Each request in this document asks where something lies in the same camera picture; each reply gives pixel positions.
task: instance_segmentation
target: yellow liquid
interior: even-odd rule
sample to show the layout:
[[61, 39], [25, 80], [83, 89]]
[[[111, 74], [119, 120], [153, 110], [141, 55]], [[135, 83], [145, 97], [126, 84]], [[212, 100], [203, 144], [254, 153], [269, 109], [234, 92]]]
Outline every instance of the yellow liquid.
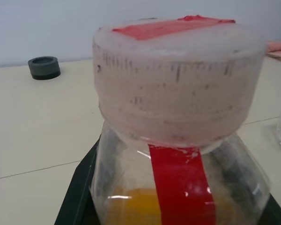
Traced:
[[134, 189], [111, 196], [105, 225], [162, 225], [155, 189]]

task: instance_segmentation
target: rubber stopper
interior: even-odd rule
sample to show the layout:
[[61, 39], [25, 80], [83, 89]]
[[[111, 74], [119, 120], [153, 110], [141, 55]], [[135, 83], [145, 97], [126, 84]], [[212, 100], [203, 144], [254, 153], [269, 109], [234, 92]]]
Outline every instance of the rubber stopper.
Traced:
[[28, 61], [33, 79], [49, 80], [60, 75], [60, 68], [56, 57], [43, 56]]

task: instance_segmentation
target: white table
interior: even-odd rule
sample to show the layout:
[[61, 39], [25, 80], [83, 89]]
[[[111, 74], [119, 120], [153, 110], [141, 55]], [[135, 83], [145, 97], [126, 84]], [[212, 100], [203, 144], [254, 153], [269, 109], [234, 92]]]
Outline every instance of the white table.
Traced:
[[[31, 78], [27, 66], [0, 68], [0, 225], [53, 224], [79, 161], [103, 119], [92, 62], [60, 63], [62, 75]], [[272, 128], [281, 112], [281, 62], [266, 58], [238, 131], [273, 182], [281, 206], [281, 150]]]

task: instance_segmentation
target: red tape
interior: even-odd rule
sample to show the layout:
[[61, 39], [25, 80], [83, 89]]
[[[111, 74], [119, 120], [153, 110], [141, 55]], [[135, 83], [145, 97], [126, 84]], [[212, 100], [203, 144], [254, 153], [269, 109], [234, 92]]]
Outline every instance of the red tape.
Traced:
[[214, 26], [221, 23], [235, 23], [235, 21], [202, 17], [200, 15], [188, 15], [177, 20], [131, 25], [124, 28], [116, 28], [113, 29], [113, 31], [130, 36], [137, 40], [147, 40], [171, 33]]
[[163, 225], [215, 225], [200, 152], [154, 145], [149, 149]]

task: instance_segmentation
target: black tray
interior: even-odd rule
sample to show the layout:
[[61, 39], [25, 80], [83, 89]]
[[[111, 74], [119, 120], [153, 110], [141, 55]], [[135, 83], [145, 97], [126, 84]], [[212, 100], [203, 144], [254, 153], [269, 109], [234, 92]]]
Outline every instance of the black tray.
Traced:
[[[77, 166], [55, 225], [100, 225], [89, 192], [98, 142]], [[271, 196], [258, 225], [281, 225], [281, 208]]]

